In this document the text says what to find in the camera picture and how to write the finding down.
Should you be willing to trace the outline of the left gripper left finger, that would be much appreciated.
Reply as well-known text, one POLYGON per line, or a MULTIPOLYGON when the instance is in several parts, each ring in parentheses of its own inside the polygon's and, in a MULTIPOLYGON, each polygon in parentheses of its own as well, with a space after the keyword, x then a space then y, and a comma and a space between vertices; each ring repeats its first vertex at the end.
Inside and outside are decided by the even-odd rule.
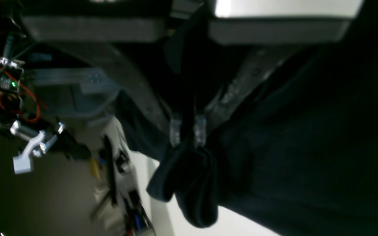
POLYGON ((169 139, 170 122, 141 68, 116 43, 157 42, 166 33, 163 18, 96 16, 24 16, 33 39, 51 45, 94 67, 121 89, 160 132, 169 139))

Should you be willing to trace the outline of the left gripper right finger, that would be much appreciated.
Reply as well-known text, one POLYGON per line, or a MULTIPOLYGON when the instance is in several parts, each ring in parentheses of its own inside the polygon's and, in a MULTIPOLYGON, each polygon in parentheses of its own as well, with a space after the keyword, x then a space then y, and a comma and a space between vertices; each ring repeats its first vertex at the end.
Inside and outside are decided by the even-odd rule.
POLYGON ((243 100, 294 56, 312 46, 339 42, 350 19, 280 18, 215 19, 208 38, 224 47, 229 62, 219 62, 218 89, 194 118, 194 145, 204 146, 208 135, 236 112, 243 100))

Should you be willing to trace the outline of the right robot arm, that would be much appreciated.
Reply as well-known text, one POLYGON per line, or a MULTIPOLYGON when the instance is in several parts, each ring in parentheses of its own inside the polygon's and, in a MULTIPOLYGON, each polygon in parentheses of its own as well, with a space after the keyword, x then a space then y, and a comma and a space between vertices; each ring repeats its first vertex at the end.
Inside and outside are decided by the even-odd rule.
POLYGON ((24 76, 25 62, 21 57, 32 46, 16 52, 16 44, 23 38, 19 30, 0 32, 0 135, 26 146, 42 134, 43 139, 31 149, 31 156, 66 153, 67 132, 58 131, 62 124, 55 125, 42 117, 42 112, 50 109, 24 76))

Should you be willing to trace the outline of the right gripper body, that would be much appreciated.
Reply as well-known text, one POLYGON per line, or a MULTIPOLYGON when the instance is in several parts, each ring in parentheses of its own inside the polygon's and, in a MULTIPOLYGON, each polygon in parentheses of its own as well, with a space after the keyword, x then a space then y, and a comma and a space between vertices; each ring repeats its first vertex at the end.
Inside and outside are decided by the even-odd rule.
POLYGON ((66 126, 61 122, 55 126, 54 130, 34 130, 16 120, 10 128, 11 134, 27 141, 27 145, 17 157, 41 157, 47 154, 65 130, 66 126))

